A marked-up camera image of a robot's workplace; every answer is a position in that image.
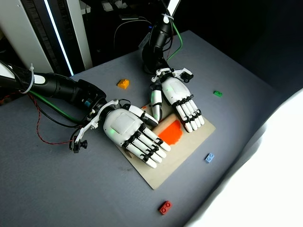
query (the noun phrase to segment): wooden board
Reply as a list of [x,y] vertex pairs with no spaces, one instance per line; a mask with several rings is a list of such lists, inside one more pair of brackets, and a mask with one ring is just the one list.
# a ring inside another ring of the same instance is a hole
[[[142,109],[151,114],[149,106],[144,106]],[[178,121],[170,106],[164,104],[162,111],[165,119],[153,129],[153,132],[157,135],[161,135],[173,122]],[[205,124],[192,133],[187,133],[183,126],[180,125],[180,130],[182,131],[180,139],[171,145],[171,151],[166,152],[167,157],[163,159],[162,163],[157,164],[158,166],[155,169],[148,167],[134,155],[130,157],[129,153],[125,152],[123,148],[118,148],[150,187],[155,190],[214,132],[215,127],[206,118],[204,120]]]

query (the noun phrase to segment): white robotic hand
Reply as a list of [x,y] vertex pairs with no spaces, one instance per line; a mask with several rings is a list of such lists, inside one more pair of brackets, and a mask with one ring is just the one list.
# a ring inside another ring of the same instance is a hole
[[124,104],[117,107],[120,101],[114,99],[102,106],[98,114],[80,130],[75,147],[78,151],[81,139],[89,128],[98,127],[101,116],[106,116],[103,129],[105,134],[118,146],[123,147],[152,168],[162,162],[166,157],[165,151],[170,151],[170,146],[148,129],[143,122],[157,125],[158,122],[140,108]]
[[192,100],[193,95],[190,94],[188,88],[180,81],[183,80],[188,83],[192,77],[192,72],[185,68],[182,70],[170,68],[157,70],[156,76],[151,79],[154,82],[151,85],[153,89],[151,93],[152,112],[157,121],[162,118],[161,93],[163,93],[167,101],[178,112],[187,132],[197,130],[204,124],[201,111]]

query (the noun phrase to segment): green lego brick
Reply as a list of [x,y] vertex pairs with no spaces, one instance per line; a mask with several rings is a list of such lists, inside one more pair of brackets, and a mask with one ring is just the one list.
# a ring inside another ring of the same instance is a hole
[[214,95],[215,95],[215,96],[218,96],[218,97],[222,97],[222,96],[223,96],[223,93],[220,92],[220,91],[214,91]]

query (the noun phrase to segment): green cable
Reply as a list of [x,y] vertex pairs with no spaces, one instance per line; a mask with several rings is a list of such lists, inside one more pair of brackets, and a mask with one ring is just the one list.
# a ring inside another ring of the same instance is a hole
[[49,105],[50,107],[52,107],[55,111],[59,112],[65,118],[67,118],[67,119],[69,119],[69,120],[71,120],[72,122],[75,122],[75,123],[81,123],[81,121],[79,121],[76,118],[73,118],[72,116],[68,115],[66,112],[64,112],[61,109],[59,109],[57,106],[55,106],[54,104],[52,104],[50,101],[48,101],[47,99],[45,99],[43,96],[39,95],[38,93],[36,93],[34,91],[29,91],[29,93],[33,94],[34,96],[36,96],[37,98],[39,98],[42,102],[44,102],[47,105]]
[[175,24],[174,24],[174,22],[172,22],[172,26],[174,27],[174,29],[175,29],[175,31],[176,31],[176,33],[177,33],[177,35],[178,35],[178,37],[179,37],[179,40],[180,40],[180,47],[167,59],[167,61],[169,61],[173,56],[175,56],[176,55],[176,53],[178,53],[178,51],[182,48],[182,46],[183,46],[183,41],[182,41],[182,38],[181,38],[181,35],[180,35],[180,33],[179,33],[179,31],[177,30],[177,28],[176,28],[176,26],[175,26]]

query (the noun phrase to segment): robotic arm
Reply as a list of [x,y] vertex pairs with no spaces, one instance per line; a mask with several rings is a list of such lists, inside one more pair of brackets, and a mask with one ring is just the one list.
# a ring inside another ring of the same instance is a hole
[[170,0],[168,7],[166,7],[162,1],[166,8],[166,14],[162,14],[154,25],[150,40],[143,49],[142,58],[148,70],[156,74],[151,79],[151,105],[154,118],[157,121],[162,118],[163,94],[178,113],[186,131],[192,132],[201,127],[204,120],[201,111],[192,100],[193,95],[181,81],[188,83],[193,78],[193,74],[185,68],[174,70],[163,58],[164,45],[169,37],[172,38],[172,16],[179,2],[180,0]]
[[170,146],[143,123],[157,125],[153,117],[130,103],[122,106],[117,99],[107,102],[101,89],[84,80],[76,82],[58,74],[33,73],[33,69],[24,70],[0,62],[0,85],[60,98],[88,109],[83,122],[86,126],[73,138],[74,153],[87,147],[87,141],[81,142],[81,139],[88,129],[97,128],[100,120],[104,120],[104,132],[115,144],[129,150],[152,168],[166,157],[164,151],[170,151]]

